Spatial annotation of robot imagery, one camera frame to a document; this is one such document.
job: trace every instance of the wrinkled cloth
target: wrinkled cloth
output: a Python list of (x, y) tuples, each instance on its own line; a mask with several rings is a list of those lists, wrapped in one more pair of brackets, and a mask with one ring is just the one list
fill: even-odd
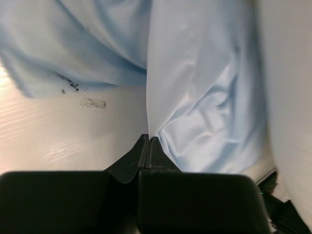
[(29, 97), (146, 85), (150, 137), (183, 171), (263, 156), (265, 102), (245, 0), (0, 0), (0, 55)]

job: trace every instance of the white fabric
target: white fabric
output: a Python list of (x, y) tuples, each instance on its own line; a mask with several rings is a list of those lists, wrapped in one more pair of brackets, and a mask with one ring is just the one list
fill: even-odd
[(312, 1), (259, 1), (273, 156), (312, 231)]
[(0, 55), (29, 97), (147, 83), (150, 137), (182, 170), (241, 173), (263, 157), (266, 113), (247, 1), (0, 4)]
[(241, 173), (263, 156), (254, 12), (240, 0), (154, 1), (149, 132), (189, 172)]

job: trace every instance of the draped fabric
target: draped fabric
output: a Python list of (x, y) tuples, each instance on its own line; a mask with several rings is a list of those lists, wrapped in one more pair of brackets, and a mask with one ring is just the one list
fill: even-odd
[(27, 97), (146, 85), (150, 137), (184, 171), (263, 156), (257, 45), (245, 0), (0, 0), (0, 56)]

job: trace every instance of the light blue fabric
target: light blue fabric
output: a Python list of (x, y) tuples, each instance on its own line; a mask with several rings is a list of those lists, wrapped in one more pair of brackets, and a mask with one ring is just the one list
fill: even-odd
[(0, 54), (26, 95), (146, 84), (149, 134), (180, 169), (240, 173), (263, 156), (265, 104), (248, 1), (0, 4)]
[(265, 101), (252, 6), (154, 1), (150, 135), (184, 171), (240, 173), (263, 156)]
[(150, 7), (148, 0), (1, 0), (2, 62), (32, 98), (145, 85)]

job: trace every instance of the white floor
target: white floor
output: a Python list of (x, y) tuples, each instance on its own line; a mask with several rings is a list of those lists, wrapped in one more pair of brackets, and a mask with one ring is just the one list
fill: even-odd
[[(82, 106), (84, 98), (106, 108)], [(0, 174), (104, 170), (148, 133), (145, 103), (145, 87), (28, 99), (0, 63)]]

